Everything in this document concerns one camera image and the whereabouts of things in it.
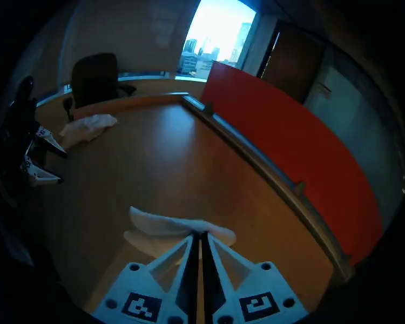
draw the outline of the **skyscraper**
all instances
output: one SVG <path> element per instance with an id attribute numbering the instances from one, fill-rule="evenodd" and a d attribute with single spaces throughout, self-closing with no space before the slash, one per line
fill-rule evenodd
<path id="1" fill-rule="evenodd" d="M 211 59 L 217 60 L 219 55 L 220 48 L 214 48 L 212 51 Z"/>
<path id="2" fill-rule="evenodd" d="M 197 40 L 188 39 L 185 43 L 185 48 L 183 49 L 183 51 L 193 53 L 193 51 L 195 50 L 195 46 L 197 46 Z"/>
<path id="3" fill-rule="evenodd" d="M 237 39 L 235 40 L 235 46 L 238 52 L 241 52 L 243 45 L 245 45 L 247 34 L 249 29 L 251 29 L 252 23 L 242 23 L 239 33 L 237 34 Z"/>
<path id="4" fill-rule="evenodd" d="M 237 62 L 239 59 L 239 51 L 237 49 L 233 49 L 231 53 L 231 58 L 229 59 L 230 62 Z"/>

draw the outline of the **window sill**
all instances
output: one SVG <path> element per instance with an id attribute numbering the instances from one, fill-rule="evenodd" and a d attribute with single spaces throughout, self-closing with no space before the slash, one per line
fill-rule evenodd
<path id="1" fill-rule="evenodd" d="M 118 78 L 119 82 L 132 81 L 132 80 L 184 80 L 184 81 L 194 81 L 194 82 L 204 82 L 204 83 L 207 82 L 206 79 L 199 79 L 199 78 L 192 78 L 192 77 L 175 76 L 174 78 L 170 78 L 169 74 L 164 75 L 164 76 L 132 76 L 132 77 Z M 71 92 L 72 92 L 72 90 L 67 90 L 66 87 L 63 87 L 60 92 L 53 94 L 50 97 L 47 97 L 47 98 L 39 101 L 36 106 L 37 107 L 42 106 L 53 99 L 56 99 L 63 95 L 67 95 Z"/>

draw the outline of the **towel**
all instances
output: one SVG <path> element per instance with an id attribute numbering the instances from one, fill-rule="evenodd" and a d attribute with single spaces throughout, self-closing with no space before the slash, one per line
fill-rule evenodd
<path id="1" fill-rule="evenodd" d="M 204 220 L 153 215 L 135 207 L 130 207 L 129 217 L 136 230 L 126 231 L 124 238 L 135 248 L 154 258 L 165 254 L 192 232 L 209 232 L 227 246 L 232 246 L 236 241 L 235 233 L 230 229 Z"/>

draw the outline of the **sky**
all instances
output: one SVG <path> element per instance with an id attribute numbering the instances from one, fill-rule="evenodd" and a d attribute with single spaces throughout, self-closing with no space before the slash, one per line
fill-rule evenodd
<path id="1" fill-rule="evenodd" d="M 186 40 L 196 39 L 195 53 L 204 40 L 205 53 L 220 48 L 218 60 L 230 59 L 242 23 L 251 23 L 255 11 L 238 0 L 201 0 Z"/>

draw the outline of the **chair backrest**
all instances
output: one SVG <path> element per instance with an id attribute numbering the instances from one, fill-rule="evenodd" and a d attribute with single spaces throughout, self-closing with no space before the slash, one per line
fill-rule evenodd
<path id="1" fill-rule="evenodd" d="M 72 70 L 75 108 L 117 98 L 117 58 L 100 53 L 79 60 Z"/>

